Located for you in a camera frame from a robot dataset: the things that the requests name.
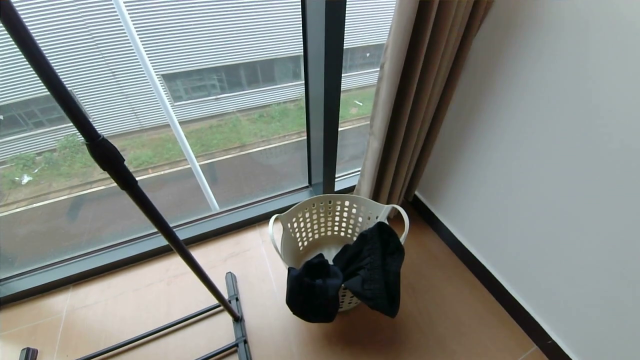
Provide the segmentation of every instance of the black garment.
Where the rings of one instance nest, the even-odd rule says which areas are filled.
[[[318,254],[287,273],[287,306],[306,322],[332,322],[340,308],[342,272]]]
[[[378,222],[333,258],[344,286],[371,309],[395,318],[400,309],[400,268],[404,247],[396,232]]]

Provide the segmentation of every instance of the building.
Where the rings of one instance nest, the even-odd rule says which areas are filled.
[[[105,135],[166,124],[111,1],[15,0]],[[126,0],[179,121],[304,93],[300,0]],[[349,0],[342,88],[375,84],[395,0]],[[75,133],[10,37],[0,32],[0,160]]]

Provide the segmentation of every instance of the road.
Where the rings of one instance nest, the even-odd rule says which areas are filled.
[[[340,130],[338,174],[360,168],[368,131],[368,124]],[[306,185],[306,139],[210,161],[201,168],[220,208],[232,208]],[[138,180],[172,225],[211,214],[191,168]],[[117,186],[3,214],[0,278],[153,230]]]

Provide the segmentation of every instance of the grass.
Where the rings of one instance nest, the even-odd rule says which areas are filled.
[[[365,88],[343,92],[340,121],[370,115],[374,91],[374,88]],[[185,136],[196,155],[302,131],[305,127],[303,99],[274,104],[251,113],[235,113],[208,122],[183,125]],[[116,139],[113,143],[123,152],[131,170],[184,159],[180,145],[169,129]],[[38,192],[36,187],[40,184],[46,183],[49,189],[55,189],[104,177],[75,135],[61,139],[55,151],[45,152],[39,158],[36,154],[18,154],[12,156],[8,163],[12,165],[0,170],[0,190],[21,189],[24,191],[20,193],[29,196]],[[28,174],[33,180],[21,185],[16,178],[20,179],[23,174]]]

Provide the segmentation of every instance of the building window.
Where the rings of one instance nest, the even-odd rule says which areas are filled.
[[[67,116],[49,94],[0,105],[0,138],[64,124]]]
[[[385,44],[348,47],[342,57],[342,73],[377,69],[380,67]]]
[[[251,61],[162,75],[174,102],[302,81],[302,56]]]

